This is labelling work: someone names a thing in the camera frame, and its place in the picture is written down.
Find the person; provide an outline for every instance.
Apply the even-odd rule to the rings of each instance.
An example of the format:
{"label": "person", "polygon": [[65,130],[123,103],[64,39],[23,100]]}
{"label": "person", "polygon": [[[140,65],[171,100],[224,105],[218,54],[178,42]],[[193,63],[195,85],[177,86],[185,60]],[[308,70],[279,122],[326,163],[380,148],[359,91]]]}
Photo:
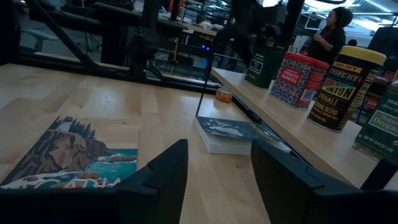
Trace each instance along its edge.
{"label": "person", "polygon": [[308,46],[307,55],[322,62],[333,63],[338,52],[346,43],[344,27],[353,20],[353,13],[344,8],[337,7],[329,13],[326,27],[315,34]]}
{"label": "person", "polygon": [[356,40],[354,40],[354,39],[351,39],[351,40],[349,40],[348,41],[348,43],[347,43],[347,45],[349,45],[349,46],[356,46],[358,44],[358,42],[356,41]]}

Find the dark hair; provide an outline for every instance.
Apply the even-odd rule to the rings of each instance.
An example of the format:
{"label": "dark hair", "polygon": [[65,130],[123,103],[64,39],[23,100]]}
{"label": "dark hair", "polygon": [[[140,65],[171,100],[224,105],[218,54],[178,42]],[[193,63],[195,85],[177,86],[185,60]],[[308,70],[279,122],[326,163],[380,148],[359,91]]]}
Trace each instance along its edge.
{"label": "dark hair", "polygon": [[336,27],[346,27],[353,20],[353,13],[344,7],[337,7],[333,11],[337,18]]}
{"label": "dark hair", "polygon": [[351,39],[351,40],[348,41],[347,45],[356,46],[357,43],[358,43],[358,42],[357,42],[356,40]]}

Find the black shirt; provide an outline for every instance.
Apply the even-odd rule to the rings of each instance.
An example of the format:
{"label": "black shirt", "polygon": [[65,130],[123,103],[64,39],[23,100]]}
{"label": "black shirt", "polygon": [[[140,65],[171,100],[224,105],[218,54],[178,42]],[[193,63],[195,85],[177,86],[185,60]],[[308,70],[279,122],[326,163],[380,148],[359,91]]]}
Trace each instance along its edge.
{"label": "black shirt", "polygon": [[312,43],[308,46],[308,56],[331,64],[346,42],[345,31],[340,27],[329,29],[329,27],[326,26],[320,35],[329,44],[333,45],[333,48],[327,51],[319,42],[312,40]]}

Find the wooden shelf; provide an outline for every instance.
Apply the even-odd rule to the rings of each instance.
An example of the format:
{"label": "wooden shelf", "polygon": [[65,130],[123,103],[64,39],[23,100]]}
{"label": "wooden shelf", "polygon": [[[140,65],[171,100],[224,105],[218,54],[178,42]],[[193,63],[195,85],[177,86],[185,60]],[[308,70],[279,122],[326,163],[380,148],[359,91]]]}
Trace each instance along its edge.
{"label": "wooden shelf", "polygon": [[247,82],[242,73],[213,68],[211,74],[316,168],[357,187],[375,168],[376,161],[352,147],[359,125],[348,121],[342,133],[328,131],[307,119],[310,109],[281,103],[268,96],[268,90]]}

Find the cliff illustration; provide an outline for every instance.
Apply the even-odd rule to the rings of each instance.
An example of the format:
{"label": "cliff illustration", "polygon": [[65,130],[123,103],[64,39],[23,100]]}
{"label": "cliff illustration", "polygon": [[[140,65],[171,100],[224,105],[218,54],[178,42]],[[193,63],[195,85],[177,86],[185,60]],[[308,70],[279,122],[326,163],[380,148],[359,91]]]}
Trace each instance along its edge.
{"label": "cliff illustration", "polygon": [[79,130],[81,124],[76,120],[57,120],[54,123],[58,124],[46,130],[1,185],[30,175],[85,170],[99,156],[114,154],[103,142],[94,139],[95,131],[90,130],[90,124]]}

